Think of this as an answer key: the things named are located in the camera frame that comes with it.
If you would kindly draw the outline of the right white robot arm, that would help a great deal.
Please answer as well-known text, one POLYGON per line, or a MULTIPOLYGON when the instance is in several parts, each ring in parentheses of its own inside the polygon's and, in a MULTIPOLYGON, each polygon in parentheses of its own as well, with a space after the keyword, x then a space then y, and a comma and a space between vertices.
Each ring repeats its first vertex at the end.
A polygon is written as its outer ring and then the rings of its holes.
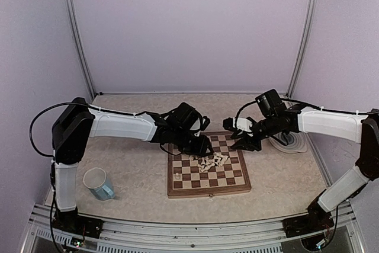
POLYGON ((307 208, 303 227, 318 230, 329 213, 344 200, 361 191, 369 181, 378 178, 378 110, 360 113, 328 110, 309 103, 281 98, 275 89, 257 96, 264 119, 235 117, 223 120, 223 128, 233 133, 233 149, 260 151, 261 142, 279 133, 316 133, 353 141, 361 146, 359 158, 331 187, 321 193, 307 208))

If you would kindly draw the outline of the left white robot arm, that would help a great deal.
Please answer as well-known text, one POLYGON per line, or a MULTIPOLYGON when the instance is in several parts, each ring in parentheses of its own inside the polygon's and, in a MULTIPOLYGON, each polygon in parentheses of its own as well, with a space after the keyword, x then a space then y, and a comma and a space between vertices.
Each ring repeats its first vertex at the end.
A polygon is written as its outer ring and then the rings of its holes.
POLYGON ((54 200, 60 223, 70 232, 83 226, 77 214, 76 170, 90 137, 137 139, 159 146, 172 144, 180 154, 205 157, 214 152, 209 138, 202 133, 209 124, 208 117, 187 103, 163 114, 125 113, 75 98, 52 127, 54 200))

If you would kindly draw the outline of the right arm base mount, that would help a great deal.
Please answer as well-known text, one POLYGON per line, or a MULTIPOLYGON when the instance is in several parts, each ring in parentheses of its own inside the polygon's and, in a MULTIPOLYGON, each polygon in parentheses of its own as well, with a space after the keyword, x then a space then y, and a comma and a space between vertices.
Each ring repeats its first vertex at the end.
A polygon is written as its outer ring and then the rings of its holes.
POLYGON ((306 215, 291 217, 282 221, 284 232, 287 238, 306 235, 309 233, 325 230, 327 227, 332 228, 335 223, 331 217, 327 217, 322 221, 311 221, 306 215))

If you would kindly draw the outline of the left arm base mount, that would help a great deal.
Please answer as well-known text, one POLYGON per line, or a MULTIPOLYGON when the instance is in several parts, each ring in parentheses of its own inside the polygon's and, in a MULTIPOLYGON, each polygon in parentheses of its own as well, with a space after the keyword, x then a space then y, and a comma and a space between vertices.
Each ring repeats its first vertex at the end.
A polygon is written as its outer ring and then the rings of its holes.
POLYGON ((52 226, 64 232, 73 233, 86 238, 99 239, 103 223, 101 219, 77 215, 55 217, 52 226))

